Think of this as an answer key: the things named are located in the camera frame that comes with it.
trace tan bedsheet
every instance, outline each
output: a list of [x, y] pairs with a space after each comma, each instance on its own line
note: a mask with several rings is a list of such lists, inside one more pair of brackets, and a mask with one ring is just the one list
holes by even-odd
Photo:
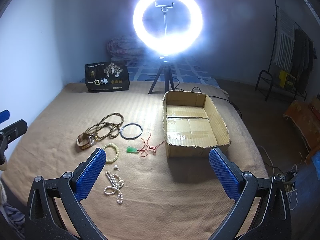
[[[85, 84], [69, 84], [30, 125], [18, 143], [3, 173], [4, 182], [12, 192], [27, 203], [35, 176], [45, 179], [60, 177], [73, 171], [93, 152], [91, 147], [78, 151], [77, 136], [105, 115], [120, 112], [124, 123], [137, 122], [143, 127], [142, 137], [152, 133], [150, 144], [164, 140], [162, 130], [162, 97], [164, 83], [158, 82], [154, 94], [148, 95], [151, 82], [132, 82], [130, 91], [88, 93]], [[221, 90], [209, 85], [182, 83], [190, 90], [199, 86], [203, 93], [223, 97]], [[240, 169], [267, 178], [262, 158], [244, 123], [226, 101], [213, 99], [225, 120], [231, 137], [227, 157]], [[225, 194], [206, 159], [166, 159], [165, 146], [156, 155], [126, 153], [127, 146], [141, 147], [140, 138], [127, 141], [120, 136], [97, 144], [113, 142], [120, 149], [117, 172], [124, 180], [124, 203], [103, 190], [110, 183], [105, 171], [113, 172], [114, 164], [105, 165], [87, 199], [81, 203], [94, 223], [108, 239], [208, 239], [230, 210], [233, 200]], [[112, 149], [106, 149], [112, 158]], [[247, 229], [257, 207], [255, 202], [243, 229]], [[70, 220], [61, 211], [72, 232]]]

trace cable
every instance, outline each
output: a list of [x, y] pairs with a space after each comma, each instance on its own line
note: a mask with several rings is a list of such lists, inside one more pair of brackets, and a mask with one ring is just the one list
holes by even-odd
[[[295, 195], [295, 197], [296, 197], [296, 205], [294, 206], [294, 208], [290, 208], [290, 204], [291, 204], [291, 199], [292, 199], [292, 194], [293, 194], [293, 192], [296, 192], [296, 195]], [[298, 198], [297, 198], [298, 190], [297, 190], [297, 189], [294, 189], [294, 190], [292, 190], [292, 191], [290, 191], [290, 192], [288, 192], [288, 193], [291, 193], [291, 194], [288, 196], [289, 208], [290, 208], [290, 211], [291, 211], [291, 210], [294, 210], [294, 209], [298, 206]]]
[[231, 101], [229, 99], [225, 99], [225, 98], [220, 98], [220, 97], [216, 97], [216, 96], [209, 96], [211, 98], [219, 98], [219, 99], [222, 99], [222, 100], [225, 100], [227, 102], [229, 102], [231, 104]]
[[199, 91], [202, 93], [202, 91], [201, 91], [201, 89], [200, 89], [199, 87], [194, 87], [194, 88], [191, 90], [191, 92], [193, 92], [193, 90], [194, 90], [195, 88], [198, 88]]
[[[177, 88], [177, 87], [180, 85], [180, 80], [177, 79], [177, 78], [175, 78], [175, 77], [172, 77], [172, 78], [174, 78], [174, 79], [176, 79], [176, 80], [178, 81], [178, 85], [175, 86], [174, 89], [185, 91], [185, 90], [183, 90], [183, 89], [181, 89], [181, 88]], [[202, 93], [200, 87], [194, 87], [193, 89], [191, 89], [191, 92], [193, 92], [193, 90], [194, 90], [195, 88], [198, 88], [199, 91]], [[230, 103], [230, 104], [235, 108], [236, 111], [238, 111], [238, 112], [240, 113], [239, 115], [240, 115], [240, 117], [241, 117], [241, 119], [242, 119], [242, 113], [241, 113], [241, 111], [240, 111], [240, 108], [239, 108], [235, 103], [231, 102], [229, 99], [226, 99], [226, 98], [221, 98], [221, 97], [217, 97], [217, 96], [209, 96], [209, 97], [211, 97], [211, 98], [219, 98], [219, 99], [222, 99], [222, 100], [227, 101], [228, 103]]]
[[174, 78], [174, 79], [176, 79], [176, 80], [178, 81], [178, 85], [176, 85], [176, 86], [174, 87], [174, 89], [184, 91], [184, 90], [183, 90], [183, 89], [181, 89], [181, 88], [177, 88], [177, 87], [180, 85], [180, 80], [179, 80], [179, 79], [177, 79], [177, 78], [175, 78], [175, 77], [172, 77], [172, 78]]
[[302, 159], [303, 159], [302, 153], [301, 152], [299, 152], [299, 153], [301, 155], [301, 161], [300, 161], [300, 163], [298, 165], [300, 165], [302, 163]]
[[273, 170], [273, 175], [275, 175], [275, 168], [278, 168], [278, 167], [274, 167], [274, 165], [273, 165], [273, 162], [272, 162], [272, 160], [271, 160], [271, 158], [269, 157], [269, 155], [268, 155], [268, 153], [267, 153], [267, 150], [262, 146], [262, 145], [257, 145], [257, 147], [261, 147], [263, 150], [264, 150], [264, 152], [266, 153], [266, 155], [268, 156], [268, 158], [269, 158], [269, 160], [270, 160], [270, 162], [271, 162], [271, 167], [272, 167], [272, 170]]
[[240, 109], [239, 109], [238, 111], [239, 111], [239, 113], [240, 113], [240, 117], [241, 117], [241, 119], [242, 119], [242, 113], [241, 113]]
[[[265, 149], [262, 145], [257, 145], [257, 147], [261, 147], [261, 148], [264, 150], [264, 152], [266, 153], [266, 155], [267, 155], [268, 159], [270, 160], [272, 166], [269, 165], [268, 163], [266, 163], [265, 161], [264, 161], [264, 163], [265, 163], [267, 166], [269, 166], [269, 167], [272, 168], [272, 170], [273, 170], [273, 175], [275, 174], [275, 169], [278, 169], [279, 171], [281, 171], [280, 168], [278, 168], [278, 167], [276, 167], [276, 166], [273, 165], [273, 162], [272, 162], [271, 158], [269, 157], [266, 149]], [[285, 177], [289, 172], [292, 172], [292, 171], [294, 171], [294, 175], [298, 173], [299, 168], [297, 167], [296, 164], [294, 164], [294, 165], [292, 166], [291, 170], [286, 171], [286, 172], [281, 171], [281, 173], [282, 173], [282, 175]]]

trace black cable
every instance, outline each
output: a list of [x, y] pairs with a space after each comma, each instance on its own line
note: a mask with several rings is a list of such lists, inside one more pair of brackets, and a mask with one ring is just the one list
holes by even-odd
[[193, 92], [193, 90], [194, 90], [195, 88], [198, 88], [198, 89], [199, 89], [199, 91], [200, 91], [200, 93], [202, 93], [202, 91], [201, 91], [200, 87], [194, 87], [194, 88], [191, 90], [191, 92]]
[[241, 119], [242, 119], [242, 113], [241, 113], [240, 109], [239, 109], [238, 111], [239, 111], [239, 113], [240, 113], [240, 117], [241, 117]]
[[175, 77], [172, 77], [172, 78], [174, 78], [174, 79], [176, 79], [176, 80], [178, 81], [178, 85], [176, 85], [176, 86], [174, 87], [174, 89], [184, 91], [184, 90], [183, 90], [183, 89], [181, 89], [181, 88], [177, 88], [177, 87], [180, 85], [180, 80], [179, 80], [179, 79], [177, 79], [177, 78], [175, 78]]
[[227, 101], [227, 102], [229, 102], [231, 104], [231, 101], [229, 99], [225, 99], [225, 98], [220, 98], [220, 99], [225, 100], [225, 101]]
[[293, 169], [293, 170], [290, 170], [290, 171], [287, 171], [287, 172], [283, 172], [283, 171], [281, 171], [281, 169], [280, 168], [278, 168], [278, 167], [273, 167], [273, 166], [271, 166], [271, 165], [269, 165], [268, 163], [266, 163], [266, 162], [264, 162], [266, 165], [268, 165], [270, 168], [274, 168], [274, 169], [278, 169], [282, 174], [284, 174], [284, 175], [287, 175], [289, 172], [291, 172], [291, 171], [294, 171], [294, 172], [299, 172], [299, 168], [295, 168], [295, 169]]

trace open cardboard box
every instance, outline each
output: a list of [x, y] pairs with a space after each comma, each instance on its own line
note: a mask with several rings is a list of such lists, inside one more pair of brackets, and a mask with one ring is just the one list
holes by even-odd
[[225, 153], [231, 143], [226, 123], [203, 93], [165, 93], [163, 129], [167, 158], [208, 157], [215, 147]]

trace tripod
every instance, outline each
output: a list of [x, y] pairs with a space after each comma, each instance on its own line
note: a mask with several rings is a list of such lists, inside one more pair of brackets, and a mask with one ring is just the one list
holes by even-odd
[[172, 71], [171, 71], [171, 65], [169, 64], [169, 62], [167, 60], [165, 60], [163, 57], [160, 57], [160, 63], [161, 66], [158, 69], [158, 72], [156, 74], [156, 77], [150, 87], [149, 93], [148, 95], [150, 95], [153, 91], [153, 88], [155, 87], [162, 71], [164, 71], [164, 89], [165, 92], [169, 91], [169, 82], [171, 85], [171, 89], [174, 90], [174, 84], [173, 84], [173, 78], [172, 78]]
[[[168, 8], [173, 8], [174, 3], [172, 3], [172, 5], [158, 5], [157, 2], [155, 2], [155, 6], [156, 7], [160, 7], [161, 10], [163, 11], [163, 15], [164, 15], [164, 33], [165, 36], [167, 36], [167, 11]], [[151, 88], [149, 90], [148, 95], [150, 95], [152, 93], [153, 88], [155, 87], [162, 71], [164, 71], [164, 89], [165, 92], [169, 91], [169, 82], [171, 85], [171, 89], [174, 90], [174, 84], [173, 84], [173, 78], [172, 78], [172, 71], [171, 71], [171, 66], [169, 64], [168, 59], [166, 59], [165, 57], [160, 57], [160, 63], [161, 66], [158, 69], [157, 75], [151, 85]]]

